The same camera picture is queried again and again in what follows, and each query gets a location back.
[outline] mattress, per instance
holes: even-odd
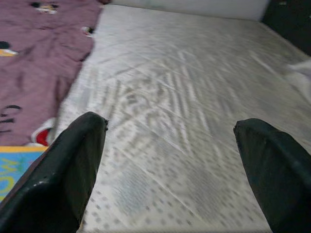
[[[283,79],[308,56],[258,22],[109,5],[56,136],[109,119],[82,231],[270,232],[233,128],[256,117],[311,151],[311,108]]]

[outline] white mattress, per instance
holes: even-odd
[[[233,134],[257,117],[308,151],[311,109],[282,79],[308,57],[265,26],[109,5],[57,134],[109,119],[85,232],[269,232]]]

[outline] cartoon character print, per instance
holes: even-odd
[[[44,122],[31,136],[31,143],[28,146],[49,146],[52,143],[53,127],[55,118]]]
[[[90,27],[82,27],[81,30],[82,30],[82,33],[86,35],[87,37],[92,37],[92,34],[94,32],[94,29]]]
[[[9,49],[10,44],[6,41],[0,41],[0,57],[14,57],[18,52]]]
[[[52,15],[57,13],[58,5],[54,4],[54,2],[33,2],[30,5],[42,13],[48,13]]]

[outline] quilted mattress surface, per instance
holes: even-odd
[[[310,105],[283,80],[308,57],[257,22],[109,5],[57,134],[109,119],[83,231],[270,232],[233,134],[256,117],[309,152]]]

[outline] bed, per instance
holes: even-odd
[[[309,57],[258,22],[116,5],[94,39],[55,134],[109,119],[82,231],[270,232],[233,128],[260,118],[310,152],[310,105],[283,78]]]

